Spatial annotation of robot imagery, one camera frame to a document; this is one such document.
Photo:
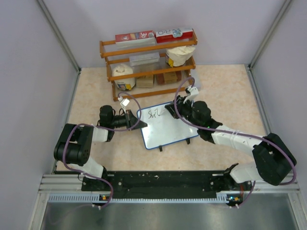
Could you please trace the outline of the blue framed whiteboard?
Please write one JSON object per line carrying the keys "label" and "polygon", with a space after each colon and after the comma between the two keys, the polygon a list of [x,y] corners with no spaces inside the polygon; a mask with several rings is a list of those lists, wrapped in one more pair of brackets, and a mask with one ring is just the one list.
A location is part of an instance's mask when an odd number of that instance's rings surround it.
{"label": "blue framed whiteboard", "polygon": [[141,129],[143,142],[147,150],[198,136],[195,127],[185,124],[180,119],[174,119],[169,112],[159,115],[161,108],[164,108],[168,103],[170,102],[145,107],[137,111],[137,117],[147,123],[147,127]]}

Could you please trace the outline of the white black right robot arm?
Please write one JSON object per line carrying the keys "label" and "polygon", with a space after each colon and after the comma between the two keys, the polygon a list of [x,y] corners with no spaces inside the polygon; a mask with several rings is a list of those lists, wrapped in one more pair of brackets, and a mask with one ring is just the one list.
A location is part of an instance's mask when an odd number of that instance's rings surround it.
{"label": "white black right robot arm", "polygon": [[229,168],[230,173],[224,177],[224,184],[228,189],[234,190],[243,182],[256,180],[263,180],[274,186],[280,185],[297,164],[278,135],[270,133],[262,137],[239,133],[215,121],[204,101],[192,102],[177,96],[165,109],[175,119],[182,117],[197,128],[203,140],[232,147],[253,157],[254,160],[250,163],[234,164]]}

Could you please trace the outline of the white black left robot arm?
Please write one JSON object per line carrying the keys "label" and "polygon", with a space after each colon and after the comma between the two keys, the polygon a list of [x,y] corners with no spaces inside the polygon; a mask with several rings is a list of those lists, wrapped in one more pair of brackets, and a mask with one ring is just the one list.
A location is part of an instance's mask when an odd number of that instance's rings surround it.
{"label": "white black left robot arm", "polygon": [[82,171],[98,190],[107,188],[109,179],[104,166],[97,163],[91,156],[93,142],[110,142],[115,134],[114,128],[128,128],[130,130],[147,127],[147,123],[139,120],[131,110],[122,111],[116,115],[110,105],[100,108],[99,120],[96,126],[76,126],[66,124],[54,149],[54,158],[63,161],[78,171]]}

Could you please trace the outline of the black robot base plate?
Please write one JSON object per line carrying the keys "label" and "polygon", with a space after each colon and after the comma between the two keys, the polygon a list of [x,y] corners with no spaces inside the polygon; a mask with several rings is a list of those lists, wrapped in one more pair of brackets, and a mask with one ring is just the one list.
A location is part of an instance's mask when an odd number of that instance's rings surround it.
{"label": "black robot base plate", "polygon": [[108,171],[106,182],[84,178],[82,191],[109,192],[113,198],[215,198],[221,191],[242,194],[248,182],[236,183],[223,171]]}

